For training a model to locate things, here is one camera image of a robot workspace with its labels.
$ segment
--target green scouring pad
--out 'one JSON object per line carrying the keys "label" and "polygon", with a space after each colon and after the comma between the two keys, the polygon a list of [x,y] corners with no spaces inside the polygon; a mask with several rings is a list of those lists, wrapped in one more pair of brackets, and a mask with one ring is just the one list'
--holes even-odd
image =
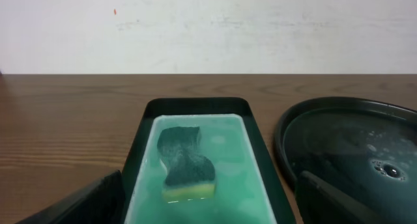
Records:
{"label": "green scouring pad", "polygon": [[167,202],[214,196],[216,171],[209,159],[198,154],[199,139],[200,127],[162,130],[158,151],[168,173],[162,190]]}

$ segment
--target black round lid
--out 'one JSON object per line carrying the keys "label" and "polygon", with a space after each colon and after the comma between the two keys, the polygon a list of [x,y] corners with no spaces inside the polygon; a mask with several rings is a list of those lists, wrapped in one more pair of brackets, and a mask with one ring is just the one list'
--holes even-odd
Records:
{"label": "black round lid", "polygon": [[417,112],[357,98],[308,100],[275,133],[286,180],[309,171],[395,223],[417,223]]}

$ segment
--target yellow sponge layer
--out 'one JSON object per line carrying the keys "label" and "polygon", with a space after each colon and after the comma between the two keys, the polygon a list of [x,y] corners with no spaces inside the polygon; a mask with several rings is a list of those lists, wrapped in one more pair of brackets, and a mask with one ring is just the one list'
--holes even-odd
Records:
{"label": "yellow sponge layer", "polygon": [[162,197],[167,202],[211,198],[214,196],[215,188],[215,184],[198,184],[183,188],[165,188],[162,191]]}

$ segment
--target wood grain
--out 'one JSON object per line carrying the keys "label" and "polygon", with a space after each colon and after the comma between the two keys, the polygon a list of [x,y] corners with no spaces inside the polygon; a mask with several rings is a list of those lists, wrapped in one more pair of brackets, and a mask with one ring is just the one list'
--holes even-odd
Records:
{"label": "wood grain", "polygon": [[155,98],[245,98],[272,155],[275,124],[296,103],[354,96],[417,109],[416,93],[416,75],[0,76],[0,223],[122,169],[143,110]]}

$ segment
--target soapy water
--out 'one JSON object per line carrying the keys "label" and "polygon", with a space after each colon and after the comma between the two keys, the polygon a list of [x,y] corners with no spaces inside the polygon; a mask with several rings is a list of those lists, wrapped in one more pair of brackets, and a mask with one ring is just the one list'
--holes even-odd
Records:
{"label": "soapy water", "polygon": [[400,166],[402,166],[402,168],[404,168],[404,169],[410,169],[410,165],[408,165],[408,164],[407,164],[407,163],[405,163],[405,162],[400,162],[399,164],[400,164]]}
{"label": "soapy water", "polygon": [[370,144],[367,144],[366,145],[371,151],[373,151],[373,152],[376,152],[377,151],[377,148],[376,147],[374,147],[373,145],[370,145]]}
{"label": "soapy water", "polygon": [[394,178],[398,181],[405,181],[407,175],[398,166],[392,165],[389,161],[373,159],[370,161],[371,166],[377,173],[387,178]]}
{"label": "soapy water", "polygon": [[[213,198],[169,203],[162,199],[167,171],[156,142],[163,129],[176,126],[200,127],[199,152],[216,170]],[[156,118],[124,223],[276,223],[242,118],[233,114]]]}

